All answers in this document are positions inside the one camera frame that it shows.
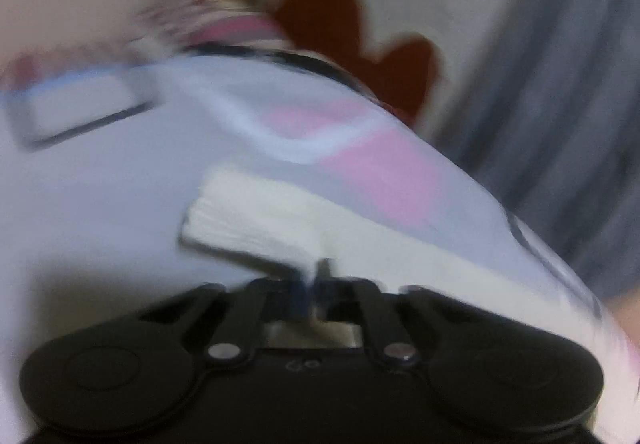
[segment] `silver screw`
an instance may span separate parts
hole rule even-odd
[[[416,354],[414,345],[409,343],[391,343],[385,347],[385,355],[396,361],[409,361]]]
[[[240,355],[240,348],[233,343],[216,343],[207,348],[210,357],[219,361],[229,361]]]

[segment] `curtain fold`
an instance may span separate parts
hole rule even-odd
[[[640,284],[640,0],[516,0],[438,148],[600,298]]]

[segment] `gray curtain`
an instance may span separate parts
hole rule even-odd
[[[640,285],[640,0],[516,0],[437,146],[602,299]]]

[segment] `towel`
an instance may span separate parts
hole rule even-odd
[[[329,258],[337,277],[370,279],[397,292],[420,285],[574,340],[603,367],[606,384],[593,431],[631,444],[640,433],[638,363],[608,315],[593,319],[571,302],[552,302],[491,270],[398,233],[297,186],[233,167],[213,171],[188,210],[182,239],[298,269],[313,280]]]

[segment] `person's skin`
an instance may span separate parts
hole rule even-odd
[[[636,347],[640,348],[640,288],[611,300],[607,306]]]

